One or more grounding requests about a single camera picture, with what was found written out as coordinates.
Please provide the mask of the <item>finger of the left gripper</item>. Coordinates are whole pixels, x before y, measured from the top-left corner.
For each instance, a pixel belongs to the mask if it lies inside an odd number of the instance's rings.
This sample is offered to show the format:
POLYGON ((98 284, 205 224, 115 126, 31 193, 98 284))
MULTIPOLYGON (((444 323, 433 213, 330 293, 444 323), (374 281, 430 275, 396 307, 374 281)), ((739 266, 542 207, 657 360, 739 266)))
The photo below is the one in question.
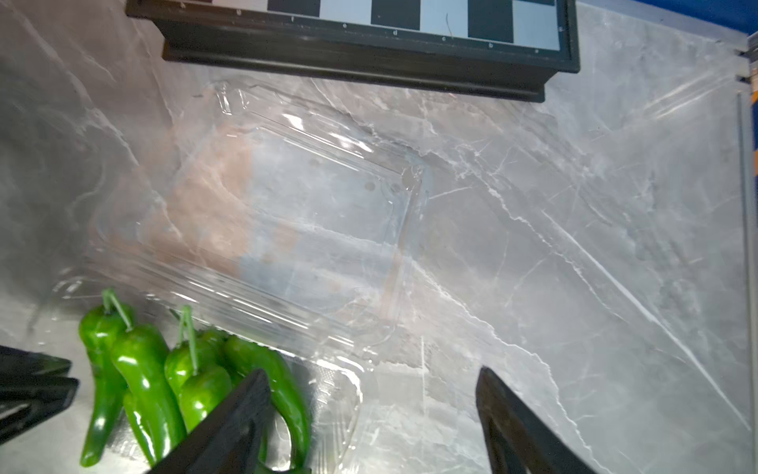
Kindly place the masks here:
POLYGON ((10 442, 67 410, 78 388, 76 378, 2 375, 1 443, 10 442))
POLYGON ((69 359, 0 347, 0 372, 5 375, 67 376, 70 369, 69 359))

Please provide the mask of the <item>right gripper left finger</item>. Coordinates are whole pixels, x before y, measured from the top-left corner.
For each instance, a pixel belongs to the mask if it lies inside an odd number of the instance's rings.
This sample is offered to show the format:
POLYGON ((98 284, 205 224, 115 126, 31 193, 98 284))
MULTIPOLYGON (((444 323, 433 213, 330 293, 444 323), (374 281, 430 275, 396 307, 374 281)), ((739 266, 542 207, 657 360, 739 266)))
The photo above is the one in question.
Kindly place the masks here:
POLYGON ((259 453, 272 420, 270 383, 266 373, 257 369, 151 471, 270 473, 259 453))

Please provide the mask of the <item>green peppers bunch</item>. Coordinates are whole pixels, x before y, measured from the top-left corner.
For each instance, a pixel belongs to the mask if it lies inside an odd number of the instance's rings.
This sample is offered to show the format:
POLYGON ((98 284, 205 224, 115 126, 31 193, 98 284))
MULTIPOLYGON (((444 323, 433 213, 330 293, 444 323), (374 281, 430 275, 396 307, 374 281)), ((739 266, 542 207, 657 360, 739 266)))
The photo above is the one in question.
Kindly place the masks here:
POLYGON ((287 470, 308 472, 311 417, 282 355, 214 327, 195 329, 191 306, 172 315, 179 324, 175 347, 155 325, 138 323, 133 308, 111 288, 81 319, 79 337, 95 383, 81 465, 100 461, 116 420, 124 415, 148 465, 158 466, 247 376, 261 372, 274 412, 289 432, 287 470))

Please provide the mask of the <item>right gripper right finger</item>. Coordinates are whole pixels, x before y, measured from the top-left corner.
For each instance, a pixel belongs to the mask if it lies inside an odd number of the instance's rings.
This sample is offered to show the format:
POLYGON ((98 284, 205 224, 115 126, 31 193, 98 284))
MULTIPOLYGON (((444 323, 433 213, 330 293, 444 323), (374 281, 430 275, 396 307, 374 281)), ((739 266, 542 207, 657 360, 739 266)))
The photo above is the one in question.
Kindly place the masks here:
POLYGON ((493 473, 594 474, 489 367, 480 369, 476 406, 493 473))

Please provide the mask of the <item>clear clamshell container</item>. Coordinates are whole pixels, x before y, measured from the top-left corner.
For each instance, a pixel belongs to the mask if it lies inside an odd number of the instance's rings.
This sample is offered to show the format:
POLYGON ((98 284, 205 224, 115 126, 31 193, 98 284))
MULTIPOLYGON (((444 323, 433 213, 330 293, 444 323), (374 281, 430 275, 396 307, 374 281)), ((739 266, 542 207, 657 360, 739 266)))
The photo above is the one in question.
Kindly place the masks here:
POLYGON ((208 85, 167 144, 165 175, 118 179, 90 247, 36 311, 28 348, 73 362, 79 448, 93 390, 77 327, 105 288, 176 341, 172 310, 278 351, 308 405, 315 473, 358 471, 424 197, 422 160, 347 115, 264 84, 208 85))

